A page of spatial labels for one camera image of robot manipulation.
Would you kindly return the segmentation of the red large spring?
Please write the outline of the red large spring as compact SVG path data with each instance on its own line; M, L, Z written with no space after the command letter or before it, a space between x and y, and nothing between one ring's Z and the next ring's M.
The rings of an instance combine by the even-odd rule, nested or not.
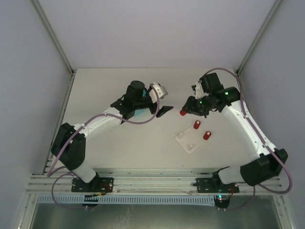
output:
M211 137L212 133L210 131L206 131L203 135L203 139L204 140L209 140L209 138Z

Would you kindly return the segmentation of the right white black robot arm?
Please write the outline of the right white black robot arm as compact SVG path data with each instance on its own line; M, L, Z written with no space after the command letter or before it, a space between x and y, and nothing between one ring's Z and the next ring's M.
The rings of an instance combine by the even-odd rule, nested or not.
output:
M221 113L247 144L250 161L240 167L225 167L216 172L221 185L245 182L256 186L278 176L287 161L288 153L263 135L241 100L235 87L224 88L217 73L203 75L192 86L194 95L188 97L182 110L185 113L207 117L211 111Z

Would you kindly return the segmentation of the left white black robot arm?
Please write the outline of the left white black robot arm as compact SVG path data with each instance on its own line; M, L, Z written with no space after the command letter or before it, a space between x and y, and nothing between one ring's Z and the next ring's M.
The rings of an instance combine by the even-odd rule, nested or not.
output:
M161 117L172 109L171 106L160 106L160 100L167 94L166 89L158 83L152 83L146 88L143 82L132 81L125 94L104 112L76 125L63 123L51 147L55 159L47 176L52 176L56 164L61 162L82 182L86 184L94 182L98 175L85 161L88 141L123 123L143 125Z

